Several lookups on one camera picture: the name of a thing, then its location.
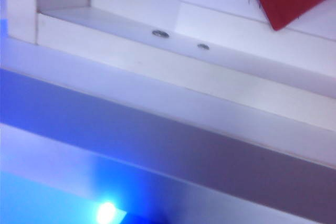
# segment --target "blue light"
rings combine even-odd
[[[114,204],[106,202],[100,205],[97,212],[97,222],[98,224],[110,224],[116,216],[117,209]]]

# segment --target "bright light source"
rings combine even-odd
[[[116,215],[115,212],[116,208],[110,202],[100,205],[97,213],[97,222],[99,224],[110,224]]]

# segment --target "metal screw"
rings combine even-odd
[[[201,48],[201,49],[204,49],[204,50],[209,50],[210,49],[210,47],[206,44],[198,44],[197,46],[198,46],[198,48]]]
[[[154,30],[152,31],[152,34],[161,38],[169,38],[169,34],[165,31]]]

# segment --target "led light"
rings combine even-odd
[[[102,204],[97,213],[98,224],[110,224],[116,215],[115,212],[116,208],[112,203],[106,202]]]

